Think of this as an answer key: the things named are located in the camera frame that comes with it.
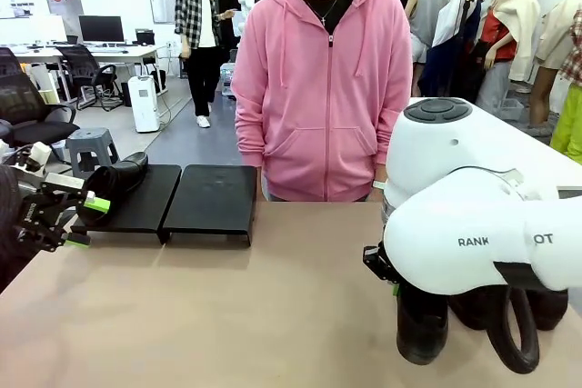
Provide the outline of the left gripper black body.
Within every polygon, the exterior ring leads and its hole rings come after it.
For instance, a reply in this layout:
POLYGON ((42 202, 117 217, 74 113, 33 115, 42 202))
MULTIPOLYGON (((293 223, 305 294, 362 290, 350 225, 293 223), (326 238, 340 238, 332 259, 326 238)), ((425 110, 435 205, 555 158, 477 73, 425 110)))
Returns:
POLYGON ((51 243, 50 224, 45 219, 45 209, 51 204, 51 198, 42 193, 31 194, 23 199, 15 225, 19 243, 51 243))

